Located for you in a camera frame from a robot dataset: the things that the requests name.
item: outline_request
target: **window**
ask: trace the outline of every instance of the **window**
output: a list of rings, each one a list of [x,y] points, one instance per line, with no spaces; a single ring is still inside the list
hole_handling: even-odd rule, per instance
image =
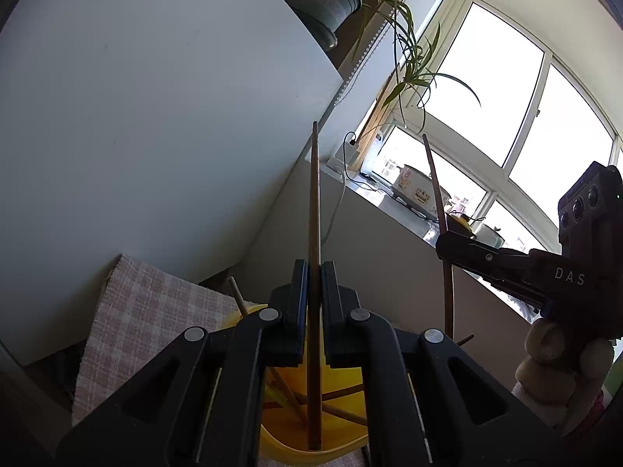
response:
[[[438,71],[465,81],[482,107],[469,90],[438,77],[426,110],[502,166],[535,90],[542,61],[541,49],[474,4]]]
[[[368,123],[368,120],[370,119],[370,116],[372,115],[372,111],[375,110],[375,106],[376,106],[376,98],[372,102],[372,105],[370,105],[370,108],[366,112],[366,115],[363,116],[363,119],[359,123],[359,126],[357,126],[357,129],[354,131],[354,137],[353,137],[354,140],[357,140],[359,138],[359,135],[361,135],[361,130],[363,130],[366,124]]]
[[[432,69],[479,95],[437,79],[426,101],[429,135],[448,208],[499,228],[505,247],[560,252],[558,201],[593,161],[623,170],[621,138],[554,53],[480,0],[457,2]],[[428,30],[428,38],[437,25]],[[421,95],[385,120],[373,172],[394,182],[407,164],[429,174],[421,143]],[[524,318],[525,304],[497,293]]]
[[[595,112],[552,67],[510,179],[558,226],[559,199],[593,161],[608,165],[611,148],[612,139]]]
[[[544,249],[543,245],[523,226],[515,216],[494,202],[484,221],[491,228],[499,228],[504,239],[502,247],[527,253],[531,249]]]
[[[451,206],[447,210],[472,215],[484,198],[485,190],[435,152],[433,159],[439,185],[451,196]],[[372,170],[393,184],[404,165],[410,165],[427,176],[431,174],[424,145],[401,129],[394,128],[379,152]]]
[[[619,169],[619,172],[623,170],[623,149],[621,148],[619,148],[619,152],[617,153],[617,168]]]

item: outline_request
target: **white cabinet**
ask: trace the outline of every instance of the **white cabinet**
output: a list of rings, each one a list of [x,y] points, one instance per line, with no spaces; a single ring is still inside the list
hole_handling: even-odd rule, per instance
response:
[[[283,0],[21,0],[0,33],[0,339],[86,337],[122,252],[238,262],[341,84]]]

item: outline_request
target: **glove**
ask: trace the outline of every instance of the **glove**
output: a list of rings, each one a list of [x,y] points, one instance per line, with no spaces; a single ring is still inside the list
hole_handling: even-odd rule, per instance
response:
[[[562,328],[539,318],[528,331],[525,348],[528,357],[515,372],[513,395],[544,423],[566,435],[593,407],[612,366],[612,343],[607,339],[589,342],[579,357],[580,372],[575,372],[559,360],[565,350]]]

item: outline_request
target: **yellow object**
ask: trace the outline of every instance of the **yellow object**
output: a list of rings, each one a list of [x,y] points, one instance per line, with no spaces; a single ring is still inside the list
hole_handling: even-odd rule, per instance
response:
[[[266,307],[266,304],[254,305],[248,309],[254,313]],[[232,313],[223,321],[223,328],[235,326],[240,321],[240,313]],[[279,374],[294,391],[306,395],[306,355],[303,364],[298,367],[278,368]],[[332,369],[326,364],[325,350],[321,349],[322,392],[328,393],[349,386],[361,384],[361,369]],[[275,402],[271,392],[266,392],[264,402]],[[357,416],[366,416],[366,403],[363,392],[354,393],[338,399],[326,400],[339,409]],[[280,407],[264,409],[260,430],[260,454],[286,465],[320,465],[331,462],[343,455],[365,446],[368,443],[368,428],[337,416],[322,413],[322,449],[307,449],[307,431],[292,409]]]
[[[467,228],[470,232],[472,232],[472,226],[469,224],[469,218],[465,219],[461,215],[450,214],[450,216],[457,220],[461,225]]]

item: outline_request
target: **white cable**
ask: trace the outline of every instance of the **white cable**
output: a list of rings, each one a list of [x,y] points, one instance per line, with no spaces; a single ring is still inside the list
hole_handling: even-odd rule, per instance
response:
[[[342,171],[342,194],[340,195],[340,199],[335,205],[335,209],[333,209],[333,214],[331,215],[331,220],[329,221],[329,227],[326,229],[326,234],[322,238],[322,241],[320,241],[320,247],[324,246],[325,242],[329,240],[329,235],[331,235],[331,229],[333,228],[333,222],[335,221],[335,216],[337,216],[338,209],[340,208],[342,200],[344,199],[344,193],[346,192],[346,190],[347,190],[347,178],[346,178],[344,171]]]

